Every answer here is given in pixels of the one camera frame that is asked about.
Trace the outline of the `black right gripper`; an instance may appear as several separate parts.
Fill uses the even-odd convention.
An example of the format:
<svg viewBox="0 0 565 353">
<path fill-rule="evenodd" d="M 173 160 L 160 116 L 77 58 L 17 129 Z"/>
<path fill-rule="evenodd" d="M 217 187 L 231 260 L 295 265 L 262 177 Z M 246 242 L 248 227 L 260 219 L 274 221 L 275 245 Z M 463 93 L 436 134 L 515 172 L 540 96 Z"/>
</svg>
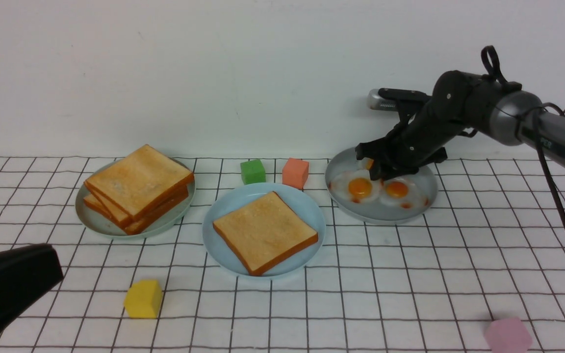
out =
<svg viewBox="0 0 565 353">
<path fill-rule="evenodd" d="M 444 145 L 462 134 L 464 123 L 441 119 L 433 111 L 432 98 L 423 106 L 401 105 L 399 123 L 383 138 L 359 143 L 356 159 L 371 158 L 370 179 L 388 180 L 415 175 L 429 163 L 447 158 Z"/>
</svg>

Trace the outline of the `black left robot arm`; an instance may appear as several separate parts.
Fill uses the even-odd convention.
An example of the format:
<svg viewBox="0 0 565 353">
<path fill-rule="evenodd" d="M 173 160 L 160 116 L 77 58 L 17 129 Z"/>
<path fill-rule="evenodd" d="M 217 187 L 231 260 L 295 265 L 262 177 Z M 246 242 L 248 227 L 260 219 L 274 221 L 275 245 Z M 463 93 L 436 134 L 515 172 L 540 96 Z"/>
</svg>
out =
<svg viewBox="0 0 565 353">
<path fill-rule="evenodd" d="M 0 333 L 63 279 L 50 244 L 0 251 Z"/>
</svg>

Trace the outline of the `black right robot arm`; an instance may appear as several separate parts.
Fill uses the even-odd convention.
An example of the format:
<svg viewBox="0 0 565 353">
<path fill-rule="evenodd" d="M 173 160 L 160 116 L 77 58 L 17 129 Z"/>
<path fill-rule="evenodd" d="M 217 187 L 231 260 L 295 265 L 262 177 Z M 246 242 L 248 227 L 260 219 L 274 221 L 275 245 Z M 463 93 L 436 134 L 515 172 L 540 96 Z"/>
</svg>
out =
<svg viewBox="0 0 565 353">
<path fill-rule="evenodd" d="M 371 179 L 416 174 L 443 162 L 445 145 L 466 129 L 509 147 L 541 147 L 546 158 L 565 168 L 565 117 L 516 82 L 452 70 L 438 78 L 430 95 L 381 88 L 370 92 L 368 105 L 400 118 L 383 138 L 355 147 L 358 160 L 372 160 Z"/>
</svg>

